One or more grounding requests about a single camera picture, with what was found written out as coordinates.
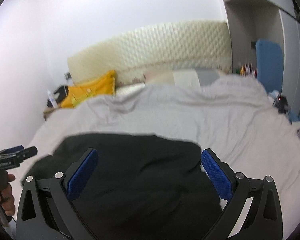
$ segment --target black cloth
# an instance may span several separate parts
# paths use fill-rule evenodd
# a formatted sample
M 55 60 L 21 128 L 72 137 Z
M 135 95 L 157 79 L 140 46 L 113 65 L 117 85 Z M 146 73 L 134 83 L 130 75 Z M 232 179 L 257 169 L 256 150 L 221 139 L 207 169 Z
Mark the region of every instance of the black cloth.
M 57 104 L 60 104 L 68 95 L 69 93 L 69 88 L 66 85 L 62 85 L 58 87 L 54 92 L 55 100 Z M 47 107 L 53 107 L 52 103 L 50 102 L 50 99 L 47 100 Z
M 200 171 L 201 149 L 157 136 L 86 134 L 66 138 L 29 175 L 65 172 L 89 148 L 99 163 L 74 206 L 100 239 L 201 239 L 221 213 Z

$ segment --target yellow cloth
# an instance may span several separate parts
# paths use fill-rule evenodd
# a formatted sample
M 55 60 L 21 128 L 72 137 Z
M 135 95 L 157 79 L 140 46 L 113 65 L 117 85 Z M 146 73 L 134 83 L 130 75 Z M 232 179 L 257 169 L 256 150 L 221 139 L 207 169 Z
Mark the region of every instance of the yellow cloth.
M 115 71 L 110 70 L 97 80 L 68 86 L 68 96 L 61 102 L 61 108 L 74 108 L 84 100 L 97 95 L 113 95 L 115 86 Z

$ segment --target white bedsheet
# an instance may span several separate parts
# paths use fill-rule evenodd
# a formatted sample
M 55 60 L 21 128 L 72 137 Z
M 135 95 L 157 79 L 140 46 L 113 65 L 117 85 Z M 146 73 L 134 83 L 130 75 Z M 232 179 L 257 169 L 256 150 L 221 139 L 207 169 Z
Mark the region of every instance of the white bedsheet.
M 197 89 L 147 86 L 127 96 L 99 96 L 74 110 L 56 111 L 30 144 L 38 155 L 11 171 L 17 176 L 12 185 L 16 204 L 22 190 L 19 180 L 35 160 L 52 154 L 63 138 L 89 132 L 156 134 L 211 148 L 235 172 L 274 178 L 284 239 L 300 222 L 300 140 L 253 78 L 223 76 Z M 248 209 L 246 205 L 233 233 Z

